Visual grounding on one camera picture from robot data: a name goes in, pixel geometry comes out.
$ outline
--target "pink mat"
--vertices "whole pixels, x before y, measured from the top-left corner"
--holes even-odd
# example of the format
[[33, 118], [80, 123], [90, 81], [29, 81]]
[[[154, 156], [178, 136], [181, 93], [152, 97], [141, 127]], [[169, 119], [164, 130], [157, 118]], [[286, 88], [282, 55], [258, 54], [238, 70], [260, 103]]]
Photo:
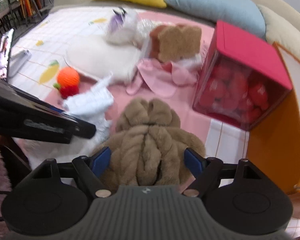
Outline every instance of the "pink mat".
[[[148, 11], [140, 13], [139, 15], [143, 19], [150, 19], [153, 21], [199, 26], [200, 28], [202, 28], [202, 41], [206, 42], [207, 44], [210, 44], [211, 42], [214, 28], [210, 26], [206, 26], [197, 22], [163, 13]], [[93, 83], [94, 81], [92, 80], [82, 78], [80, 84], [80, 92], [84, 92], [87, 89], [89, 89], [89, 87], [93, 85]], [[116, 120], [118, 119], [120, 113], [123, 111], [123, 109], [130, 102], [131, 99], [136, 97], [142, 97], [144, 99], [150, 100], [154, 97], [158, 97], [153, 92], [151, 92], [146, 86], [142, 87], [135, 96], [129, 96], [126, 93], [125, 89], [126, 88], [122, 85], [113, 85], [109, 87], [109, 91], [114, 96], [114, 105], [109, 109], [106, 117], [107, 119], [113, 120], [114, 125], [111, 128], [112, 133], [114, 132]], [[180, 116], [181, 128], [188, 132], [194, 133], [202, 140], [203, 143], [205, 143], [210, 128], [210, 118], [192, 110], [194, 93], [195, 87], [178, 87], [173, 97], [168, 99], [161, 99], [167, 102], [170, 105], [170, 107], [173, 108]], [[60, 96], [57, 91], [52, 91], [47, 96], [45, 101], [52, 105], [60, 107]]]

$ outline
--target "red object inside box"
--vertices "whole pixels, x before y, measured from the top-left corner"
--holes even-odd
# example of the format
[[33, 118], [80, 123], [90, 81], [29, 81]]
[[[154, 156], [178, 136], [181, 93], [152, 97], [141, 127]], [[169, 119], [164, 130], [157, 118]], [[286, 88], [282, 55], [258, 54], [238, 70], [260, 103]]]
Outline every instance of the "red object inside box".
[[194, 110], [250, 130], [292, 89], [273, 46], [218, 21], [194, 99]]

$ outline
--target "white cushion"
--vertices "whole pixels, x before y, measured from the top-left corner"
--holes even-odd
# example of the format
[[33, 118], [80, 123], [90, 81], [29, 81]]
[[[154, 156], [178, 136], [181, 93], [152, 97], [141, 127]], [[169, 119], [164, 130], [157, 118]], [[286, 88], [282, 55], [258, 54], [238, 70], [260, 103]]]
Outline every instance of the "white cushion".
[[266, 41], [277, 42], [300, 60], [300, 31], [263, 5], [258, 5], [266, 22]]
[[116, 82], [131, 82], [140, 59], [140, 50], [132, 45], [116, 46], [103, 36], [90, 35], [72, 42], [66, 51], [66, 62], [79, 73], [99, 80], [112, 73]]

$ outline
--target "pink cloth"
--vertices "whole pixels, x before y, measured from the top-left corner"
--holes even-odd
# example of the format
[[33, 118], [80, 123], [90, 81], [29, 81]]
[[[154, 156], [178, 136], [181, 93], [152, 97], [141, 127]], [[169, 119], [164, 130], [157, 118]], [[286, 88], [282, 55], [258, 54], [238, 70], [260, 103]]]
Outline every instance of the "pink cloth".
[[129, 95], [135, 95], [145, 82], [156, 95], [170, 98], [178, 86], [193, 86], [198, 80], [197, 69], [190, 71], [171, 61], [161, 64], [154, 58], [145, 58], [138, 63], [137, 69], [126, 90]]

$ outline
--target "toast plush toy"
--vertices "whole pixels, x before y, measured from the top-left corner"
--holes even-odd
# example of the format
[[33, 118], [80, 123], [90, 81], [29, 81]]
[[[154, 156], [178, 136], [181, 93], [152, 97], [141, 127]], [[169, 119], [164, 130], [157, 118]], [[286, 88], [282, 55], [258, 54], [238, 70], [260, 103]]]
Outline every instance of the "toast plush toy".
[[152, 47], [150, 57], [160, 62], [177, 62], [194, 57], [200, 52], [202, 30], [197, 26], [160, 25], [150, 33]]

